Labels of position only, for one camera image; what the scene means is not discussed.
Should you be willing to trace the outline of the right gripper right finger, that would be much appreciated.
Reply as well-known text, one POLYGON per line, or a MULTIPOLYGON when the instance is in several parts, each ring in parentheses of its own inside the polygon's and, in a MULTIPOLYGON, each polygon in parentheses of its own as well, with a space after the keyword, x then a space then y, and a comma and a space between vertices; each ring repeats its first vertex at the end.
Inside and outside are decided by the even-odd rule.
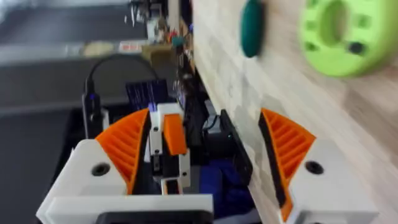
POLYGON ((259 121, 282 223, 371 223, 379 212, 341 149, 286 116, 259 121))

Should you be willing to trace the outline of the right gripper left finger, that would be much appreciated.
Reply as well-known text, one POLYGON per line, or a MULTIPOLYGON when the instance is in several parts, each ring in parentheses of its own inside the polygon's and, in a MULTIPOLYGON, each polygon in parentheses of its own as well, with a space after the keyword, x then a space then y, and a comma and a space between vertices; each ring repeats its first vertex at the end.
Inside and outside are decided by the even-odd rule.
POLYGON ((149 110, 136 111, 94 139, 80 141, 39 207, 39 215, 141 211, 149 201, 132 193, 143 163, 149 110))

